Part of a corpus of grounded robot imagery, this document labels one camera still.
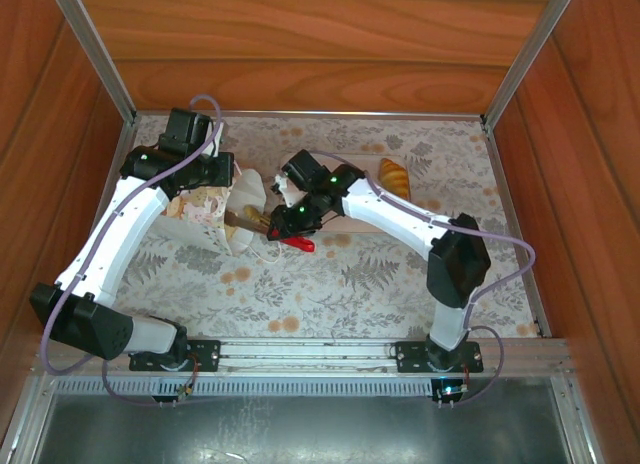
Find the small controller board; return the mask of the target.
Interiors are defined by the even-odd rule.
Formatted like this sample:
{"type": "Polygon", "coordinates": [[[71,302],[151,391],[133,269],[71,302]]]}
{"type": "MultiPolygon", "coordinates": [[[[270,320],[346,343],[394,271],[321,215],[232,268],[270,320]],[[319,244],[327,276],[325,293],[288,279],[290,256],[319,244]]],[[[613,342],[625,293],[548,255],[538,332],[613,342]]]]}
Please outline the small controller board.
{"type": "Polygon", "coordinates": [[[195,382],[189,380],[185,383],[162,382],[152,399],[160,406],[176,407],[188,399],[195,387],[195,382]]]}
{"type": "Polygon", "coordinates": [[[431,399],[438,408],[453,408],[469,390],[466,378],[437,378],[431,380],[431,399]]]}

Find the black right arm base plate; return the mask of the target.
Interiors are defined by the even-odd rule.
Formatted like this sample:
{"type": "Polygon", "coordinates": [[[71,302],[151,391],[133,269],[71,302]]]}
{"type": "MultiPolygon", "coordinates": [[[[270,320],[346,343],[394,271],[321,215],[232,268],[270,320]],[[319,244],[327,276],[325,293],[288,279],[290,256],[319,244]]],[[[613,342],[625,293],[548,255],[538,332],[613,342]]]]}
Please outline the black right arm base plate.
{"type": "Polygon", "coordinates": [[[484,364],[480,346],[463,341],[454,350],[445,350],[430,339],[399,341],[392,346],[399,373],[481,373],[484,364]]]}

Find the aluminium side rail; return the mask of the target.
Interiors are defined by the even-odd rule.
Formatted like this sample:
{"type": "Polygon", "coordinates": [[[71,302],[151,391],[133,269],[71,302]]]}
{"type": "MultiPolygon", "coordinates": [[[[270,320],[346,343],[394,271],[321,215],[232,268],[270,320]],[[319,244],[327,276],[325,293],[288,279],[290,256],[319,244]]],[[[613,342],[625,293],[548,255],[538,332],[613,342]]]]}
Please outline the aluminium side rail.
{"type": "MultiPolygon", "coordinates": [[[[507,227],[509,234],[515,238],[523,240],[521,228],[519,225],[518,217],[510,193],[509,185],[506,179],[506,174],[502,165],[497,143],[491,128],[483,124],[482,129],[486,138],[486,147],[489,160],[491,162],[492,170],[497,184],[498,193],[502,202],[503,210],[506,216],[507,227]]],[[[552,332],[549,326],[549,322],[544,310],[544,306],[541,301],[539,289],[533,273],[533,268],[527,270],[522,276],[524,289],[527,295],[529,307],[531,309],[533,321],[536,324],[537,333],[540,337],[550,338],[552,332]]]]}
{"type": "Polygon", "coordinates": [[[118,179],[118,176],[120,175],[120,168],[124,163],[125,157],[130,152],[135,142],[136,131],[136,122],[123,124],[109,170],[110,178],[118,179]]]}

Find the aluminium frame post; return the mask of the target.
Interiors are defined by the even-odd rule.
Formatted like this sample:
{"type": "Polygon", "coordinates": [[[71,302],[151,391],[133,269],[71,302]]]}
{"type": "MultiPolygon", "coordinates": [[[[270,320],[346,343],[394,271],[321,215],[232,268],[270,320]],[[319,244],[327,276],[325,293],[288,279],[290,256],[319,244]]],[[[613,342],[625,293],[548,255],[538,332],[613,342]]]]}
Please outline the aluminium frame post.
{"type": "Polygon", "coordinates": [[[137,114],[136,106],[83,1],[55,1],[119,114],[125,122],[132,124],[137,114]]]}
{"type": "Polygon", "coordinates": [[[492,99],[483,122],[493,131],[571,0],[549,0],[492,99]]]}

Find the animal print paper bag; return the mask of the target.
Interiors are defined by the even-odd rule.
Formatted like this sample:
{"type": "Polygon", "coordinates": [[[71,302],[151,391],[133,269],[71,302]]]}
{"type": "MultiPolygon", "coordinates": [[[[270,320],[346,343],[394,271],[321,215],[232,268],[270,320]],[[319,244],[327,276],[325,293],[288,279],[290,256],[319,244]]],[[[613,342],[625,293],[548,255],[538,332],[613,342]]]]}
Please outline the animal print paper bag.
{"type": "Polygon", "coordinates": [[[181,192],[156,218],[152,230],[184,245],[238,257],[255,251],[252,245],[258,241],[258,233],[227,224],[225,215],[231,213],[244,220],[247,205],[262,211],[265,204],[261,175],[254,169],[238,168],[229,188],[200,187],[181,192]]]}

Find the long aluminium table edge rail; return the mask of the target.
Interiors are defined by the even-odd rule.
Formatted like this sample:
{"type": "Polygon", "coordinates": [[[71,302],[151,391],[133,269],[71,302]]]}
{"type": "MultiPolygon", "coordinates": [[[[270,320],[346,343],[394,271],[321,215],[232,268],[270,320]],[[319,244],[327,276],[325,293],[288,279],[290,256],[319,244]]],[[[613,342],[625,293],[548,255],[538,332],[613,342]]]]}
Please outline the long aluminium table edge rail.
{"type": "Polygon", "coordinates": [[[295,111],[295,110],[223,110],[227,118],[308,118],[308,119],[367,119],[412,121],[470,121],[482,122],[483,116],[473,113],[405,113],[405,112],[352,112],[352,111],[295,111]]]}

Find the small left controller board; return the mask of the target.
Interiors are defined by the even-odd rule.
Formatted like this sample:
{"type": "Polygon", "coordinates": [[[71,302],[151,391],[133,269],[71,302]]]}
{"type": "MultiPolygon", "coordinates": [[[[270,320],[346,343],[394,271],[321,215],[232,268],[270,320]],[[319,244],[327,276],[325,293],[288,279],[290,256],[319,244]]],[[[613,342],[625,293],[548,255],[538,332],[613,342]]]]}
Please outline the small left controller board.
{"type": "Polygon", "coordinates": [[[176,407],[188,399],[195,387],[195,382],[189,380],[185,383],[162,382],[152,399],[160,406],[176,407]]]}

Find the golden fake croissant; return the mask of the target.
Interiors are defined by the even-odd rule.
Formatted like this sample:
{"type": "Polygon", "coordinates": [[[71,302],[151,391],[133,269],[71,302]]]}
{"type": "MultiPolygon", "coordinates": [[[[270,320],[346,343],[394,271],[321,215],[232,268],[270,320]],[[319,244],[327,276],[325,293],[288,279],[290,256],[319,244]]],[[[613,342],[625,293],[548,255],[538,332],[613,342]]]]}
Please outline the golden fake croissant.
{"type": "Polygon", "coordinates": [[[382,188],[404,200],[410,199],[410,183],[408,171],[388,158],[380,161],[378,181],[382,188]]]}

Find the floral print tablecloth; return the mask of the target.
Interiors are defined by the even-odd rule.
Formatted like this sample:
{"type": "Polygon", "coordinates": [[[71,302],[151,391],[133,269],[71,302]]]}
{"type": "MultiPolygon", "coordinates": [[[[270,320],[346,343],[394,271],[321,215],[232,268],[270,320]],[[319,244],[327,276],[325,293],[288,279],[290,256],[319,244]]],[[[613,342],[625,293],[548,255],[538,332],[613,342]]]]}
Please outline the floral print tablecloth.
{"type": "MultiPolygon", "coordinates": [[[[285,158],[302,149],[379,160],[408,170],[412,201],[427,210],[474,216],[492,234],[488,293],[475,306],[475,335],[539,334],[525,260],[507,243],[511,218],[494,171],[495,157],[475,121],[230,117],[223,147],[243,170],[270,184],[285,158]]],[[[428,332],[435,302],[427,266],[383,233],[332,232],[305,253],[255,238],[237,257],[150,230],[116,294],[117,310],[164,317],[206,337],[408,338],[428,332]]]]}

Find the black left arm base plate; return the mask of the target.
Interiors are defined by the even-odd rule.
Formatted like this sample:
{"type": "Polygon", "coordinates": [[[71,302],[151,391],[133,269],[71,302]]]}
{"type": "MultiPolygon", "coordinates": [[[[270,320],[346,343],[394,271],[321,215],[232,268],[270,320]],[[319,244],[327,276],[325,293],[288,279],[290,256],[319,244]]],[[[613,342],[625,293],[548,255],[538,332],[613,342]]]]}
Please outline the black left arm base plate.
{"type": "Polygon", "coordinates": [[[141,352],[129,355],[128,369],[134,372],[216,372],[220,358],[219,340],[190,339],[173,346],[168,353],[141,352]]]}

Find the small right controller board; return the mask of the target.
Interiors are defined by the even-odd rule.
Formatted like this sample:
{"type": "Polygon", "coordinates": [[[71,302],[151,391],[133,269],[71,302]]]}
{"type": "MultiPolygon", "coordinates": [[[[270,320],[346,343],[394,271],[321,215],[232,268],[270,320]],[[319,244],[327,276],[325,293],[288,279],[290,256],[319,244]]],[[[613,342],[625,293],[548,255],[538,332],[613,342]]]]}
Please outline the small right controller board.
{"type": "Polygon", "coordinates": [[[438,408],[453,408],[469,390],[466,378],[437,378],[431,380],[431,399],[438,408]]]}

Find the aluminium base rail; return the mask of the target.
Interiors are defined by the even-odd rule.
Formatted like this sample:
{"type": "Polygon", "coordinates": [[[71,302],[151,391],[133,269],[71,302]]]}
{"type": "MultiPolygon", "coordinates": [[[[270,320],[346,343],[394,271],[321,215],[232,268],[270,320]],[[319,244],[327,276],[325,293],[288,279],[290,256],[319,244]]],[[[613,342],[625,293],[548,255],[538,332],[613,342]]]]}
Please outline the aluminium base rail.
{"type": "MultiPolygon", "coordinates": [[[[480,346],[483,371],[471,378],[571,375],[577,364],[568,344],[554,338],[469,337],[480,346]]],[[[203,377],[359,377],[399,376],[394,338],[233,338],[222,337],[218,370],[203,377]]]]}

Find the grey metal sheet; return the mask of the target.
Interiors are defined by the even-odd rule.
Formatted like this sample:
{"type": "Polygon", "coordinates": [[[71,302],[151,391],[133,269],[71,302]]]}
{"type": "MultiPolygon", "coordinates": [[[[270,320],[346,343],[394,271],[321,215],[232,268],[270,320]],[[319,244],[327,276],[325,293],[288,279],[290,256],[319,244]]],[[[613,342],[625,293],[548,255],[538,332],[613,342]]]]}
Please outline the grey metal sheet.
{"type": "Polygon", "coordinates": [[[63,396],[37,464],[568,464],[549,392],[458,409],[424,398],[222,397],[175,409],[63,396]]]}

